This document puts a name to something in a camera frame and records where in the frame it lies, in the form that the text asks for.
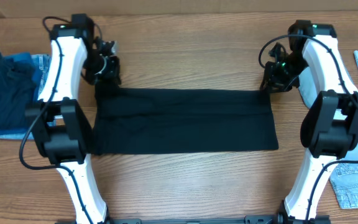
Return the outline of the black t-shirt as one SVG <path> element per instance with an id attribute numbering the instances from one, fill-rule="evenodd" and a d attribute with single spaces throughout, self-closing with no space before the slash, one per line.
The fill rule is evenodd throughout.
<path id="1" fill-rule="evenodd" d="M 97 154 L 277 150 L 264 91 L 95 86 Z"/>

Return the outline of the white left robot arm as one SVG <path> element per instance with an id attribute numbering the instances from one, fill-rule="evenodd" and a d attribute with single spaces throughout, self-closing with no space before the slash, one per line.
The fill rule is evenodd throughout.
<path id="1" fill-rule="evenodd" d="M 95 143 L 90 122 L 78 102 L 80 81 L 121 84 L 117 43 L 106 42 L 92 18 L 73 14 L 70 20 L 47 28 L 52 49 L 47 80 L 37 101 L 27 106 L 29 129 L 19 148 L 19 160 L 28 169 L 42 170 L 24 160 L 24 146 L 32 136 L 46 170 L 62 176 L 73 202 L 75 223 L 109 223 L 107 203 L 98 190 L 91 165 Z"/>

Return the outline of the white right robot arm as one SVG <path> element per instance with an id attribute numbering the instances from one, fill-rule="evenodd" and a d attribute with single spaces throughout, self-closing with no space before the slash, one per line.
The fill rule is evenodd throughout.
<path id="1" fill-rule="evenodd" d="M 317 205 L 332 171 L 345 164 L 358 144 L 358 89 L 349 77 L 330 24 L 297 20 L 288 28 L 290 53 L 274 38 L 261 63 L 261 90 L 269 93 L 311 88 L 313 104 L 300 129 L 305 155 L 290 193 L 274 215 L 248 215 L 245 223 L 330 223 L 318 216 Z"/>

